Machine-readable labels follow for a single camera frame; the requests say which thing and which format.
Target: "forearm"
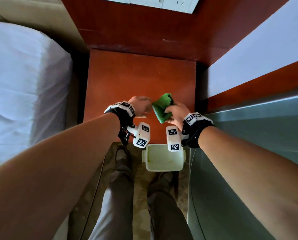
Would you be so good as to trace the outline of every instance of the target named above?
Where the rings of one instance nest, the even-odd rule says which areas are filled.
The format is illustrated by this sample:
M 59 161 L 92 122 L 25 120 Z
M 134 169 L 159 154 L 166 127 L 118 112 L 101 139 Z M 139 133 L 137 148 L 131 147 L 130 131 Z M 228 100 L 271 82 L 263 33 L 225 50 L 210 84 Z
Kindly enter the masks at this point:
M 298 165 L 209 126 L 199 146 L 277 239 L 298 239 Z
M 41 141 L 1 165 L 0 239 L 12 238 L 8 232 L 22 239 L 51 238 L 119 127 L 118 117 L 107 113 Z

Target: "white wall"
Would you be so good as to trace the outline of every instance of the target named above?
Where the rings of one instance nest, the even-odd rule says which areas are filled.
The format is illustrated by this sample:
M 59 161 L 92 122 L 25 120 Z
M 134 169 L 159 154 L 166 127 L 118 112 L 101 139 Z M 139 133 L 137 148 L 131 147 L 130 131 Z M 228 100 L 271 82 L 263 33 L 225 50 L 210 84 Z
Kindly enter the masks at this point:
M 205 71 L 208 89 L 198 99 L 214 96 L 296 61 L 298 0 L 289 0 Z M 206 83 L 197 83 L 198 89 L 203 91 L 203 84 Z

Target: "green cloth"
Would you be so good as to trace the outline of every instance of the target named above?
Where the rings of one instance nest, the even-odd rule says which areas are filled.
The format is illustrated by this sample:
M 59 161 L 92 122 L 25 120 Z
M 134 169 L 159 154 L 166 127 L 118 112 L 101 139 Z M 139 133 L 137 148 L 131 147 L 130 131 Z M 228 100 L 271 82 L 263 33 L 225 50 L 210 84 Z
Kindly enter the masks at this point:
M 173 104 L 173 99 L 170 93 L 165 93 L 163 96 L 160 97 L 160 99 L 152 103 L 154 112 L 161 124 L 172 116 L 171 112 L 165 113 L 165 109 Z

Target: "hand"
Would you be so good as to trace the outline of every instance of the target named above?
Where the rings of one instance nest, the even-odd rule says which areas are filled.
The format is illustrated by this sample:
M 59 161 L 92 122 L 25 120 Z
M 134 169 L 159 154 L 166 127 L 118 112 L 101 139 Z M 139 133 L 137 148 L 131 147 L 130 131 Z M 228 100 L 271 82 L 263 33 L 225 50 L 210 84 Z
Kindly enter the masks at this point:
M 167 122 L 176 125 L 180 131 L 182 131 L 183 120 L 190 113 L 186 105 L 174 102 L 175 105 L 171 105 L 166 108 L 165 113 L 172 113 L 171 118 L 167 119 Z
M 136 116 L 149 113 L 152 109 L 151 99 L 146 96 L 133 96 L 129 103 L 134 107 Z

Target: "person's left hand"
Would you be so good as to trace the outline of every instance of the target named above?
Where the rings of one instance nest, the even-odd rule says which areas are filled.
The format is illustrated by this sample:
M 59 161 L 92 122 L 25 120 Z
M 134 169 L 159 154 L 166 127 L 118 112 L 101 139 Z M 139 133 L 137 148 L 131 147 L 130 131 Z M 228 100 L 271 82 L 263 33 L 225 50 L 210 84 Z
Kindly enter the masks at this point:
M 146 96 L 134 96 L 129 100 L 129 103 L 134 107 L 136 116 L 149 113 L 152 109 L 151 99 Z

